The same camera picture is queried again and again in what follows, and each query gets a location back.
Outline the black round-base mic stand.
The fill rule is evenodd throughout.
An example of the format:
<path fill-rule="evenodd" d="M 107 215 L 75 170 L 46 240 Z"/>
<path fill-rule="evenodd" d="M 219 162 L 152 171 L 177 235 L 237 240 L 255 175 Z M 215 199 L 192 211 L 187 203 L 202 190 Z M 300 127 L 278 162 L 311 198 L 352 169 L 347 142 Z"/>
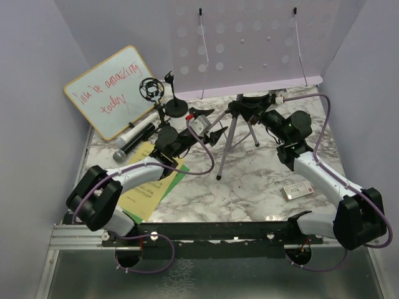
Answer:
<path fill-rule="evenodd" d="M 188 112 L 188 104 L 184 100 L 180 100 L 175 96 L 173 72 L 168 72 L 164 79 L 167 84 L 170 84 L 173 96 L 173 98 L 165 104 L 165 114 L 171 118 L 181 118 Z"/>

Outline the black tripod mic stand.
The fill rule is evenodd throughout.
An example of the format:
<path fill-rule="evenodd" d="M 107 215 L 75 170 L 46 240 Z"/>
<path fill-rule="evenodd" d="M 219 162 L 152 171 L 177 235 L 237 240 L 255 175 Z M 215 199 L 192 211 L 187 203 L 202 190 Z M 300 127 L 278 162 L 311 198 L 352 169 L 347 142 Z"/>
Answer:
<path fill-rule="evenodd" d="M 148 102 L 152 102 L 154 109 L 160 118 L 160 125 L 157 133 L 158 139 L 155 142 L 160 151 L 173 151 L 177 149 L 178 132 L 165 120 L 165 104 L 161 103 L 165 88 L 161 81 L 156 78 L 148 77 L 141 81 L 139 85 L 140 95 Z"/>

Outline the black condenser microphone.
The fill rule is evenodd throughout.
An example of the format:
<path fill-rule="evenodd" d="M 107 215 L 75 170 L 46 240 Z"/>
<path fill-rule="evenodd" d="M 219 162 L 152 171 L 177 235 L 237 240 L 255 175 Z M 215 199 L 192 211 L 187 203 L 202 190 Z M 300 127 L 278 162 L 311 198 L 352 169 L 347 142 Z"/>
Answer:
<path fill-rule="evenodd" d="M 113 154 L 113 160 L 117 163 L 122 163 L 126 160 L 127 155 L 136 147 L 140 142 L 147 140 L 155 131 L 155 125 L 153 123 L 148 124 L 142 129 L 137 136 L 129 141 L 123 148 L 117 150 Z"/>

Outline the white handheld microphone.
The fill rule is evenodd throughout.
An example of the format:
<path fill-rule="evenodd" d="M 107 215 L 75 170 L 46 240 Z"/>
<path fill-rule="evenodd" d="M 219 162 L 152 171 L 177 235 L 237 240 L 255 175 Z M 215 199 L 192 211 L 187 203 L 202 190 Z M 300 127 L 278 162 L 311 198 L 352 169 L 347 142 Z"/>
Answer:
<path fill-rule="evenodd" d="M 153 123 L 158 118 L 158 113 L 153 112 L 151 115 L 146 117 L 143 121 L 139 124 L 135 125 L 130 131 L 127 133 L 122 134 L 116 140 L 117 148 L 123 148 L 129 141 L 131 141 L 139 132 L 144 129 L 148 124 Z"/>

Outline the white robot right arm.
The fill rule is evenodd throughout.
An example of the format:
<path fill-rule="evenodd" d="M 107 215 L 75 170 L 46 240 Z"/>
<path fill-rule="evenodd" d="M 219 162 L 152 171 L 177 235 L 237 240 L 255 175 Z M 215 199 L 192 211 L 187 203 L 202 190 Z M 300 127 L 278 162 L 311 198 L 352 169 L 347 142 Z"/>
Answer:
<path fill-rule="evenodd" d="M 291 171 L 312 183 L 334 205 L 332 214 L 305 212 L 294 217 L 286 229 L 287 238 L 295 244 L 309 235 L 337 240 L 347 250 L 369 246 L 384 235 L 391 236 L 383 210 L 382 195 L 373 187 L 362 188 L 326 165 L 317 155 L 318 147 L 310 147 L 306 139 L 312 134 L 311 116 L 302 110 L 288 117 L 270 107 L 286 99 L 275 95 L 242 97 L 228 105 L 250 125 L 261 124 L 278 142 L 279 161 Z"/>

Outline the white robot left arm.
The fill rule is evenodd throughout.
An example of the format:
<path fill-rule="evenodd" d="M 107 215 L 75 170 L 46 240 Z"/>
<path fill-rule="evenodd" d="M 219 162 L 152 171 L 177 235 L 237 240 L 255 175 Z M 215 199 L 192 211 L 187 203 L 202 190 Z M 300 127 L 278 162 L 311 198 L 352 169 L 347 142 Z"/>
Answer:
<path fill-rule="evenodd" d="M 157 134 L 154 148 L 143 160 L 113 169 L 92 166 L 83 175 L 66 200 L 72 211 L 72 220 L 80 220 L 91 231 L 100 229 L 116 235 L 121 244 L 136 242 L 138 231 L 135 221 L 117 206 L 120 196 L 146 183 L 180 173 L 177 158 L 200 144 L 204 150 L 214 146 L 224 135 L 226 127 L 213 131 L 208 115 L 212 110 L 190 108 L 186 128 L 177 131 L 171 125 L 163 126 Z"/>

